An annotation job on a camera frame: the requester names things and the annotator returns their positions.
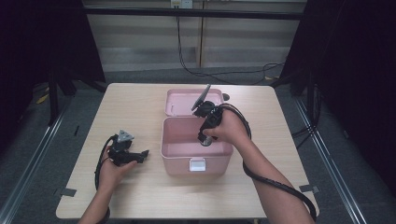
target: pink lid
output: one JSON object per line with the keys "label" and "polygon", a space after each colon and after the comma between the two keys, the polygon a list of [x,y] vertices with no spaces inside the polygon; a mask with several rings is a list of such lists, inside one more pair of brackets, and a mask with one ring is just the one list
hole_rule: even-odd
{"label": "pink lid", "polygon": [[[169,90],[166,97],[165,114],[168,117],[190,117],[196,100],[205,89],[173,89]],[[218,89],[210,89],[205,98],[215,105],[224,103],[222,93]]]}

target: hand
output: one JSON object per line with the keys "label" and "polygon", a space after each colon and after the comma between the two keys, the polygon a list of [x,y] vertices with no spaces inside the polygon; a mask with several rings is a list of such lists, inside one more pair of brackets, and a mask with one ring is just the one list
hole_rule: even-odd
{"label": "hand", "polygon": [[134,168],[134,166],[137,164],[137,161],[131,161],[129,163],[122,164],[121,166],[116,166],[108,158],[108,149],[109,147],[105,149],[102,157],[103,164],[99,175],[98,190],[110,190],[112,192],[121,182],[124,176]]}
{"label": "hand", "polygon": [[248,133],[242,120],[232,111],[223,110],[221,124],[214,129],[203,130],[204,135],[216,136],[222,141],[228,142],[236,147],[245,141],[250,141]]}

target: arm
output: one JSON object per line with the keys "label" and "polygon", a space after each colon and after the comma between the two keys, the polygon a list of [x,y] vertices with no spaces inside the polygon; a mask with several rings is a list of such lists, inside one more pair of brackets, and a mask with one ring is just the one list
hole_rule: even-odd
{"label": "arm", "polygon": [[[233,144],[241,154],[248,169],[253,173],[273,179],[292,187],[289,180],[260,152],[247,135],[242,121],[231,111],[224,110],[222,122],[215,129],[204,130],[205,135]],[[262,208],[271,223],[314,223],[304,203],[275,187],[253,180]]]}
{"label": "arm", "polygon": [[99,176],[99,187],[87,210],[85,210],[78,223],[98,223],[105,217],[111,195],[123,177],[134,168],[136,161],[131,161],[123,166],[116,166],[107,160],[107,150],[102,158],[102,168]]}

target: person's left hand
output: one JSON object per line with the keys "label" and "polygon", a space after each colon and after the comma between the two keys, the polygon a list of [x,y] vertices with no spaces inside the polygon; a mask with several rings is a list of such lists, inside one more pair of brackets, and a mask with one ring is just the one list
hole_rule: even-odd
{"label": "person's left hand", "polygon": [[116,166],[110,159],[108,159],[108,148],[102,157],[102,168],[99,175],[98,190],[114,191],[117,185],[121,182],[124,176],[131,171],[137,164],[137,161],[131,161],[121,166]]}

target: black curtain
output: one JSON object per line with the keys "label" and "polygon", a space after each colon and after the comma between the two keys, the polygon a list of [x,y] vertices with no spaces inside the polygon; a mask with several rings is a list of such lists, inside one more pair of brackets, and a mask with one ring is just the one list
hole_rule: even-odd
{"label": "black curtain", "polygon": [[46,7],[82,7],[82,3],[0,3],[2,143],[9,142],[18,130],[18,120],[32,99],[34,85],[47,82],[51,70],[63,71],[63,80],[106,81],[87,16]]}
{"label": "black curtain", "polygon": [[[321,14],[324,10],[315,6],[318,2],[308,1],[311,13]],[[326,105],[340,120],[363,157],[396,195],[395,3],[346,0],[343,5],[326,4],[338,5],[340,9],[330,16],[334,26],[322,23],[323,27],[307,32],[306,27],[317,21],[310,21],[309,17],[303,21],[291,46],[283,76],[304,70],[305,73],[295,76],[291,84],[299,92],[307,85],[306,71],[312,72],[314,84],[318,85]],[[326,36],[328,42],[320,44]],[[311,39],[314,49],[309,49]]]}

